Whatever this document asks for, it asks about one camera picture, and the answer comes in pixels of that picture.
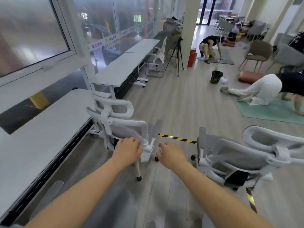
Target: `kneeling person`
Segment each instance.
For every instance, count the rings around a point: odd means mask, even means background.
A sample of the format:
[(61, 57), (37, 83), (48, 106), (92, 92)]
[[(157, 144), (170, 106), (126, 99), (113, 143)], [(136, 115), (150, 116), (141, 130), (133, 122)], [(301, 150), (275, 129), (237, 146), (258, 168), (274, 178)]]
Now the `kneeling person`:
[(222, 50), (220, 47), (220, 43), (223, 43), (225, 40), (225, 37), (219, 37), (219, 36), (208, 36), (204, 40), (201, 41), (199, 45), (199, 50), (201, 53), (201, 56), (205, 56), (205, 61), (207, 64), (210, 64), (209, 58), (215, 57), (215, 52), (213, 50), (213, 46), (217, 44), (218, 53), (219, 53), (219, 59), (222, 59)]
[(295, 111), (297, 114), (304, 116), (304, 112), (301, 111), (304, 97), (304, 75), (302, 71), (268, 74), (244, 90), (222, 87), (220, 91), (239, 96), (238, 101), (245, 101), (249, 105), (268, 105), (280, 92), (284, 92), (282, 100), (287, 100), (286, 93), (293, 93), (295, 94)]

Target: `gray mat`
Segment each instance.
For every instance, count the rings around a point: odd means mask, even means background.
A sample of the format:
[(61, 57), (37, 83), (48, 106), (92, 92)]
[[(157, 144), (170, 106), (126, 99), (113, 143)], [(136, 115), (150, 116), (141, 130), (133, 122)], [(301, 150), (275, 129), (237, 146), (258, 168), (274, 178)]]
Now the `gray mat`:
[[(215, 49), (214, 51), (216, 54), (216, 59), (219, 59), (218, 49)], [(234, 62), (231, 60), (229, 51), (227, 49), (222, 49), (222, 60), (217, 62), (216, 59), (212, 57), (210, 58), (210, 62), (234, 65)]]

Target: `shoe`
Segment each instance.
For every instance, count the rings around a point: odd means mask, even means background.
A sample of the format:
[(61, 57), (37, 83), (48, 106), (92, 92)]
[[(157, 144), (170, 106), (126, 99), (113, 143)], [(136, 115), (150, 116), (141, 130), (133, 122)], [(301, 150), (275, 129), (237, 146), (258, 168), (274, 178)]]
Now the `shoe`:
[(224, 94), (230, 94), (228, 89), (229, 89), (228, 87), (223, 86), (219, 91), (223, 92)]
[(252, 101), (252, 94), (247, 94), (247, 95), (244, 95), (244, 96), (240, 96), (238, 97), (237, 101)]

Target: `white cloth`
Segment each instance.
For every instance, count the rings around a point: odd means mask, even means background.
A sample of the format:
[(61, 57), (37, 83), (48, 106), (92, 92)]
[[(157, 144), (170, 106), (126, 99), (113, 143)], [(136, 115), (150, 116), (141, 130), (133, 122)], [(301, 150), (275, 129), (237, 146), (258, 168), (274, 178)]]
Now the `white cloth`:
[(276, 98), (282, 89), (282, 82), (275, 74), (268, 74), (257, 80), (244, 90), (228, 89), (229, 93), (237, 96), (252, 94), (249, 105), (268, 105)]

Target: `red trash can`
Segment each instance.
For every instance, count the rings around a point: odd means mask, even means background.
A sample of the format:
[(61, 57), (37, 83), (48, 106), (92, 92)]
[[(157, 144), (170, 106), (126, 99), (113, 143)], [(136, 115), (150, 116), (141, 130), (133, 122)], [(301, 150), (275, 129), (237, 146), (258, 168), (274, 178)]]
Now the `red trash can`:
[(189, 56), (189, 61), (188, 61), (188, 67), (192, 67), (193, 66), (194, 59), (195, 59), (195, 53), (196, 53), (196, 48), (191, 48), (190, 56)]

